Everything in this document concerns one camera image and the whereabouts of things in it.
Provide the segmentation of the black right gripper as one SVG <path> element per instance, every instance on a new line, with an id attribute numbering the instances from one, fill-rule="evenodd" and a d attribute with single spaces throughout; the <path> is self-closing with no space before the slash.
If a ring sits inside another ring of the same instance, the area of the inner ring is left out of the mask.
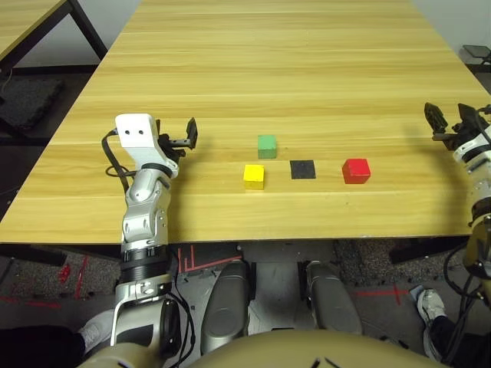
<path id="1" fill-rule="evenodd" d="M 432 103 L 425 103 L 423 112 L 433 131 L 432 139 L 442 142 L 449 151 L 454 152 L 490 150 L 490 125 L 469 105 L 459 103 L 458 110 L 462 122 L 454 125 L 453 132 L 448 133 L 448 122 L 441 109 Z"/>

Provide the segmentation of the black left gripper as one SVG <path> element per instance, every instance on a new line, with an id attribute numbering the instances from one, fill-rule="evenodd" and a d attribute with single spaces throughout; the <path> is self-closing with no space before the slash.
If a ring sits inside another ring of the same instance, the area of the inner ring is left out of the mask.
<path id="1" fill-rule="evenodd" d="M 155 119 L 157 134 L 160 134 L 160 119 Z M 182 140 L 172 140 L 168 134 L 161 134 L 158 137 L 158 145 L 166 157 L 178 163 L 182 157 L 186 156 L 185 149 L 194 149 L 198 138 L 196 120 L 192 117 L 186 127 L 187 138 Z"/>

